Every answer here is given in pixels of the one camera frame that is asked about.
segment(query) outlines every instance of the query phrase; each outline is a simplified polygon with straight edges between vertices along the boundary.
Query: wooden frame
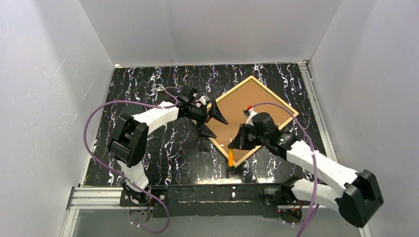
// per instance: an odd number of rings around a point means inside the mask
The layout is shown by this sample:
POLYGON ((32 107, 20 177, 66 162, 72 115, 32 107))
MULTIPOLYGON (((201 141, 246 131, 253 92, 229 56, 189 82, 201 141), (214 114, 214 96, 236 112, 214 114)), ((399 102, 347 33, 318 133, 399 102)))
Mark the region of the wooden frame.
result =
MULTIPOLYGON (((235 87, 233 87, 232 89, 230 89, 229 91, 227 91, 226 93, 224 93, 223 95, 221 95, 220 97, 218 97, 216 99, 216 102, 218 103, 219 101, 221 101, 223 98, 227 97, 228 95, 230 95, 231 93, 233 93, 234 91, 238 90, 241 86, 243 86, 244 84, 246 84, 247 82, 249 82, 250 80, 254 80, 259 86, 261 86, 265 92, 270 93, 273 97, 275 97, 275 99, 278 100, 278 102, 280 102, 281 105, 283 105, 284 107, 288 108, 291 112, 293 112, 293 115, 296 117, 298 115, 298 112, 291 107, 289 104, 287 104, 283 99, 281 99, 278 95, 276 95, 272 90, 270 90, 267 86, 265 86, 264 84, 262 84, 258 79, 256 79, 254 76, 250 76, 248 78, 246 78, 245 80, 243 80, 242 82, 240 82, 239 84, 237 84, 235 87)), ((280 126, 279 129, 281 130, 283 127, 285 127, 288 123, 290 123, 293 120, 293 118, 290 116, 289 119, 287 119, 285 122, 283 122, 280 126)), ((217 147, 217 149, 226 157, 228 158, 228 153, 222 148, 222 146, 213 138, 209 138, 209 140, 217 147)), ((237 167, 238 165, 240 165, 242 162, 244 162, 247 158, 249 158, 254 152, 256 152, 258 149, 260 148, 260 146, 257 146, 256 148, 254 148, 253 150, 249 151, 245 156, 243 156, 239 161, 234 161, 233 162, 233 166, 237 167)))

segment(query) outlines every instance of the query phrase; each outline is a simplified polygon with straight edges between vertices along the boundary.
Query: black marble surface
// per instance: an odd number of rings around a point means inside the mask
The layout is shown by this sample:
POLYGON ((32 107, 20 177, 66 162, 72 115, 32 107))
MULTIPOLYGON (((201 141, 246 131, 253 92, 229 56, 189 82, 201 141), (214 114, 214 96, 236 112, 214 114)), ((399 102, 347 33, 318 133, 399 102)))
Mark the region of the black marble surface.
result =
MULTIPOLYGON (((297 64, 251 64, 215 66, 179 66, 117 68, 109 86, 107 102, 131 100, 159 104, 166 96, 153 92, 157 83, 182 87, 187 84, 217 98, 248 76, 255 76, 298 112, 298 119, 311 136, 315 147, 325 153, 301 73, 297 64)), ((102 113, 94 153, 116 170, 118 163, 106 151, 115 119, 125 104, 108 106, 102 113)), ((302 137, 295 122, 287 125, 302 137)), ((311 174, 262 148, 236 169, 205 138, 198 138, 197 129, 189 119, 179 119, 160 127, 149 136, 143 159, 151 185, 194 185, 230 183, 283 183, 291 175, 311 174)), ((122 178, 90 161, 85 186, 119 186, 122 178)))

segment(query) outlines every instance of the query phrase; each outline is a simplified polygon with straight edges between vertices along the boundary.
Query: corkboard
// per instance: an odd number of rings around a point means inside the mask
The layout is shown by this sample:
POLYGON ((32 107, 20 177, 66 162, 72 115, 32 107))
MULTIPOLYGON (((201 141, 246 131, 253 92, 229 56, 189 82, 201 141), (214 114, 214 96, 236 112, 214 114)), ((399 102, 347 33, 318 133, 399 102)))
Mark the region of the corkboard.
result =
MULTIPOLYGON (((215 135, 217 135, 216 139, 210 138, 209 140, 214 143, 226 158, 228 158, 229 151, 227 146, 230 143, 230 136, 234 139, 239 131, 240 124, 246 123, 246 117, 243 114, 243 110, 249 105, 260 102, 273 102, 288 108, 294 116, 298 115, 298 112, 295 109, 253 76, 248 77, 218 97, 216 101, 221 113, 227 119, 228 125, 222 124, 215 119, 211 119, 206 125, 215 135)), ((293 120, 287 112, 276 106, 261 105, 254 110, 258 113, 267 112, 270 114, 279 129, 282 129, 293 120)), ((234 150, 233 166, 237 167, 259 148, 260 146, 251 151, 234 150)))

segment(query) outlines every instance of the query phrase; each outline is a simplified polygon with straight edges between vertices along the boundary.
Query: robotic arm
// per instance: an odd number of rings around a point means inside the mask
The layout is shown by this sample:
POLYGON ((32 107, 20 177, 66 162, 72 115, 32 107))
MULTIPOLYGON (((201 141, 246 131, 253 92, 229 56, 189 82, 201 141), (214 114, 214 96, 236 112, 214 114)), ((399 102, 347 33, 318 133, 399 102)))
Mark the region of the robotic arm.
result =
MULTIPOLYGON (((290 132, 281 132, 268 113, 258 114, 252 108, 244 113, 247 122, 240 125, 229 149, 251 150, 255 146, 265 146, 270 153, 314 172, 313 153, 305 142, 290 132)), ((318 177, 328 184, 318 184, 316 203, 338 211, 352 225, 364 227, 384 203, 375 175, 368 170, 359 173, 344 167, 319 151, 314 153, 318 177)), ((287 203, 310 200, 313 185, 313 182, 293 176, 270 199, 287 203)))
MULTIPOLYGON (((163 85, 159 84, 155 91, 164 91, 163 85)), ((205 125, 211 118, 228 124, 221 114, 215 100, 211 101, 212 107, 207 112, 209 98, 199 95, 197 89, 184 86, 180 92, 171 93, 176 96, 178 104, 170 109, 150 109, 141 114, 128 116, 122 114, 116 121, 115 129, 111 135, 108 146, 109 152, 114 155, 121 166, 125 176, 142 189, 148 190, 149 184, 144 173, 142 159, 145 154, 147 137, 157 128, 186 117, 196 121, 199 137, 212 137, 216 135, 205 125)), ((164 101, 159 106, 168 107, 174 105, 174 101, 164 101)), ((144 205, 149 198, 131 183, 125 182, 123 189, 131 196, 134 203, 144 205)))

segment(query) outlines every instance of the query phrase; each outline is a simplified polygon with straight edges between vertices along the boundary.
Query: screwdriver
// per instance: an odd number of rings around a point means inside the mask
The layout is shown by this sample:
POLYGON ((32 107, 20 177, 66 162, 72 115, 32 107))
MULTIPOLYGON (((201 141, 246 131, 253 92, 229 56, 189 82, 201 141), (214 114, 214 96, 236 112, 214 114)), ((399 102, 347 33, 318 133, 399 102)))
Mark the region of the screwdriver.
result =
POLYGON ((229 149, 229 153, 228 153, 228 166, 229 167, 233 167, 233 149, 229 149))

